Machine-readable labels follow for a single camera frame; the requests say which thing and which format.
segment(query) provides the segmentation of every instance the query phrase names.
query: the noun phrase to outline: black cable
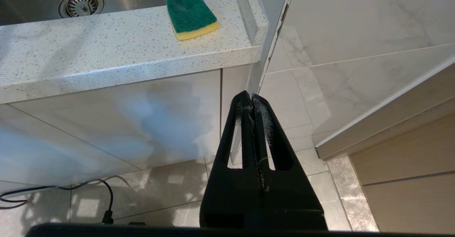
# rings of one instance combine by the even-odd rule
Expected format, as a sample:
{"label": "black cable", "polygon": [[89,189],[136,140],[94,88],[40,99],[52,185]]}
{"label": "black cable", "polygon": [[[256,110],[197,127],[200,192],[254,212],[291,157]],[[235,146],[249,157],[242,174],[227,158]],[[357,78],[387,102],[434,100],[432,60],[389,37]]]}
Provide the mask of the black cable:
{"label": "black cable", "polygon": [[70,187],[70,188],[68,188],[68,187],[59,187],[57,185],[47,185],[45,187],[33,187],[33,188],[15,190],[15,191],[11,191],[11,192],[5,192],[2,195],[0,195],[0,201],[4,201],[5,203],[20,203],[20,204],[15,205],[15,206],[11,206],[11,207],[0,207],[0,210],[14,209],[14,208],[18,208],[18,207],[28,203],[28,200],[16,200],[16,201],[6,200],[6,199],[3,198],[6,195],[21,193],[21,192],[35,191],[35,190],[42,190],[42,189],[49,189],[49,188],[56,188],[56,189],[62,189],[62,190],[74,190],[74,189],[77,189],[79,187],[83,187],[84,185],[86,185],[86,184],[88,184],[90,182],[94,182],[94,181],[99,181],[99,182],[105,184],[107,189],[109,189],[109,194],[111,195],[111,200],[109,201],[109,209],[104,213],[105,217],[103,218],[103,223],[106,223],[105,219],[110,222],[110,221],[112,221],[112,210],[111,209],[112,209],[112,203],[114,201],[114,194],[112,193],[112,188],[110,187],[110,185],[106,181],[104,181],[102,179],[99,179],[99,178],[91,179],[89,181],[83,182],[82,184],[80,184],[80,185],[78,185],[76,187]]}

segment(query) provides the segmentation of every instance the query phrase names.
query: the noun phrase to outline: cord plug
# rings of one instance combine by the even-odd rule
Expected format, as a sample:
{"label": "cord plug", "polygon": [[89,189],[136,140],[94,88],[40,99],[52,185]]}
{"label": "cord plug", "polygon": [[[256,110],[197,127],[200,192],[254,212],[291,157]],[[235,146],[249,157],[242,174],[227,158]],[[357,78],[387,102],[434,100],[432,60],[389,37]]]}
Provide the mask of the cord plug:
{"label": "cord plug", "polygon": [[113,224],[114,223],[114,219],[112,219],[112,210],[106,210],[104,212],[104,217],[101,222],[103,222],[104,224]]}

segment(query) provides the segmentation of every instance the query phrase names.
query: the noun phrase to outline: sponge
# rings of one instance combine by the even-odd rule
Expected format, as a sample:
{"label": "sponge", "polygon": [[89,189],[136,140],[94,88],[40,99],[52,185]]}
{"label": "sponge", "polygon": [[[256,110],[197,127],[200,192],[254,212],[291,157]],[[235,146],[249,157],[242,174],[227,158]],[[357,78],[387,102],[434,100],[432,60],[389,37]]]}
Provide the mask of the sponge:
{"label": "sponge", "polygon": [[216,30],[215,15],[203,0],[166,0],[167,11],[178,40],[187,40]]}

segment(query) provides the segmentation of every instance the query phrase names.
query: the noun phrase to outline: sink drain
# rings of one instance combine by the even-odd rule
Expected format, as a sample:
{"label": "sink drain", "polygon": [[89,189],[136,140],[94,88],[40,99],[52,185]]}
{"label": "sink drain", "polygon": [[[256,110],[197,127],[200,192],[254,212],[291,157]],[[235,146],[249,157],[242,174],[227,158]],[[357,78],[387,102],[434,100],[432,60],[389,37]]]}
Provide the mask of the sink drain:
{"label": "sink drain", "polygon": [[59,5],[61,17],[80,17],[101,13],[103,0],[62,0]]}

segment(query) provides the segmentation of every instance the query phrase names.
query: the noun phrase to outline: speckled countertop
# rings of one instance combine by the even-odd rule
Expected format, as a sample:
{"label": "speckled countertop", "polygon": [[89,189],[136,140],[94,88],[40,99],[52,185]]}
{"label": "speckled countertop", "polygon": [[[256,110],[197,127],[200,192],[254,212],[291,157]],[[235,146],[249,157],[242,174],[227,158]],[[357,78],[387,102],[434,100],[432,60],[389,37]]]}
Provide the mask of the speckled countertop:
{"label": "speckled countertop", "polygon": [[204,0],[212,33],[178,41],[166,6],[0,26],[0,104],[258,61],[237,0]]}

